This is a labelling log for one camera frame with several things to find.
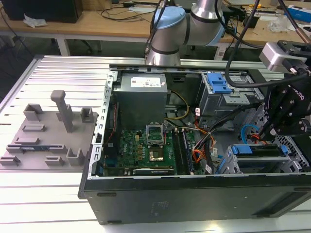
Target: motherboard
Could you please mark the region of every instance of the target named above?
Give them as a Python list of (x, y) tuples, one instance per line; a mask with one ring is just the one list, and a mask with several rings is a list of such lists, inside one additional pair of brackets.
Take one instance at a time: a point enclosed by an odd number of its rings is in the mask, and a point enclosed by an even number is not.
[(192, 159), (194, 145), (193, 131), (122, 130), (118, 155), (104, 156), (101, 171), (105, 176), (203, 174)]

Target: gray power supply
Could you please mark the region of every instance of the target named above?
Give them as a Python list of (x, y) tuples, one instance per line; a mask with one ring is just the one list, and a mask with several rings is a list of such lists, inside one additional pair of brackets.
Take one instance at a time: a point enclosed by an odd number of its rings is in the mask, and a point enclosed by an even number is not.
[(141, 130), (151, 122), (163, 122), (167, 98), (164, 74), (123, 74), (114, 93), (120, 103), (123, 129)]

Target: black computer case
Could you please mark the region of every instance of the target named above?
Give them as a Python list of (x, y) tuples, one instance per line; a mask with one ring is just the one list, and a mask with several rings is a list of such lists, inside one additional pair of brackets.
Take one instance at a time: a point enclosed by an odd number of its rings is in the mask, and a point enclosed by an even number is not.
[(76, 23), (82, 14), (82, 0), (2, 0), (11, 20), (30, 18)]

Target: floor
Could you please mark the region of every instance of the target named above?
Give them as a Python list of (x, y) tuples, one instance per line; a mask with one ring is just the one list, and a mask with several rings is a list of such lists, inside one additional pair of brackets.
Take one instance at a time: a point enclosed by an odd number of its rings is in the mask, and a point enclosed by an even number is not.
[[(0, 49), (0, 101), (6, 96), (17, 79), (32, 60), (32, 56), (25, 50), (17, 38), (16, 45)], [(60, 55), (57, 43), (44, 38), (21, 38), (32, 54)], [(103, 42), (103, 51), (97, 51), (97, 42), (89, 41), (93, 53), (88, 54), (87, 47), (80, 40), (69, 40), (69, 49), (73, 56), (110, 56), (110, 57), (143, 57), (144, 44), (135, 42)], [(213, 60), (216, 47), (196, 47), (189, 55), (185, 55), (186, 47), (180, 49), (182, 59), (204, 59)], [(227, 60), (232, 48), (225, 53)], [(260, 61), (259, 50), (240, 49), (235, 60)]]

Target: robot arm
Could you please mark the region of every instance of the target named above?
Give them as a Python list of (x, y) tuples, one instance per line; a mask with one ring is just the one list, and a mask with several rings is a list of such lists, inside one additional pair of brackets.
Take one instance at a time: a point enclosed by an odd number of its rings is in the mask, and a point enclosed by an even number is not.
[(278, 41), (267, 43), (260, 59), (269, 70), (283, 72), (284, 79), (292, 80), (297, 75), (305, 78), (288, 84), (268, 87), (265, 100), (266, 123), (260, 136), (271, 140), (274, 135), (297, 136), (311, 134), (311, 50), (309, 43)]
[[(156, 12), (154, 21), (159, 17)], [(183, 8), (166, 7), (148, 48), (147, 65), (179, 66), (181, 45), (207, 46), (217, 42), (224, 28), (214, 11), (214, 0), (198, 0), (190, 14)]]

